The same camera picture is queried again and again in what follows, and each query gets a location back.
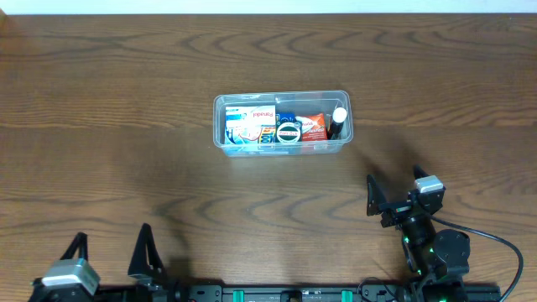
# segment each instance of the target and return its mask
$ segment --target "green strip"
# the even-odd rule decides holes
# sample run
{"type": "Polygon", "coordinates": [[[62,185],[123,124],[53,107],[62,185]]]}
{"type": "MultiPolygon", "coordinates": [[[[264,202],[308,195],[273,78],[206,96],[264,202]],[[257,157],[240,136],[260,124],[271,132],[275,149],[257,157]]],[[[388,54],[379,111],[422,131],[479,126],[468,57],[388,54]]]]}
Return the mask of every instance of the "green strip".
{"type": "Polygon", "coordinates": [[[244,292],[242,290],[233,290],[233,302],[244,302],[244,292]]]}
{"type": "Polygon", "coordinates": [[[352,302],[352,291],[342,290],[341,291],[341,302],[352,302]]]}

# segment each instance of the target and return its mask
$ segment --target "plastic bin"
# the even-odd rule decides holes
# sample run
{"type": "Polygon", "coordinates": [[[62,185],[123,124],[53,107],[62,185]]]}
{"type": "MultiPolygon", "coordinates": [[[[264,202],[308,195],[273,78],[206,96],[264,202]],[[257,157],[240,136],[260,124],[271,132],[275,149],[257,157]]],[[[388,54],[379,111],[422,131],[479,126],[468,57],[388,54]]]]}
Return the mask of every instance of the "plastic bin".
{"type": "Polygon", "coordinates": [[[214,143],[228,156],[330,154],[341,150],[353,137],[352,111],[349,95],[344,91],[298,91],[248,93],[217,96],[213,107],[214,143]],[[274,105],[276,113],[293,112],[297,116],[311,116],[320,112],[325,115],[328,127],[330,115],[337,107],[347,110],[337,140],[322,140],[296,143],[233,144],[226,143],[226,108],[274,105]]]}

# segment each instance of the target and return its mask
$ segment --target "blue and white package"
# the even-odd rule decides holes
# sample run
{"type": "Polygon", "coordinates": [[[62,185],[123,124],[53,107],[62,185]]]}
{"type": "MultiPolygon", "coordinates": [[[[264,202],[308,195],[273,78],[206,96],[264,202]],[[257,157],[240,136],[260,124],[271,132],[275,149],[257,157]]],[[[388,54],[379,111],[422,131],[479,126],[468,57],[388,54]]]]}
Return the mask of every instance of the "blue and white package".
{"type": "Polygon", "coordinates": [[[267,133],[274,133],[275,128],[274,105],[226,108],[226,144],[273,143],[274,135],[269,136],[269,141],[266,137],[267,133]]]}

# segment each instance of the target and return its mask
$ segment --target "white cap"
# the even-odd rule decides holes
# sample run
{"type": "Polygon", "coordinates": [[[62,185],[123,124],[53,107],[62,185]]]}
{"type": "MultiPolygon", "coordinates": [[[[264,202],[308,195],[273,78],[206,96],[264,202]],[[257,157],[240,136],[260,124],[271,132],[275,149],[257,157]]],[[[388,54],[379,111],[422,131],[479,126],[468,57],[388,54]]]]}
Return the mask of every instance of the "white cap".
{"type": "Polygon", "coordinates": [[[332,121],[337,123],[345,122],[345,119],[347,118],[347,110],[343,107],[336,108],[334,110],[334,114],[332,114],[332,121]]]}

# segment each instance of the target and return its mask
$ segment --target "red package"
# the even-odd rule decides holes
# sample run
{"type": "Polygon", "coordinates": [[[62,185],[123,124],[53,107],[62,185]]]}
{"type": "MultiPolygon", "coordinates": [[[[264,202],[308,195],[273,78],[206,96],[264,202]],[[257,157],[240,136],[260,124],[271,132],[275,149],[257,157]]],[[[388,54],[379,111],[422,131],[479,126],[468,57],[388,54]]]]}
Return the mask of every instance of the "red package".
{"type": "Polygon", "coordinates": [[[302,142],[327,140],[325,117],[323,113],[309,117],[296,117],[302,122],[302,142]]]}

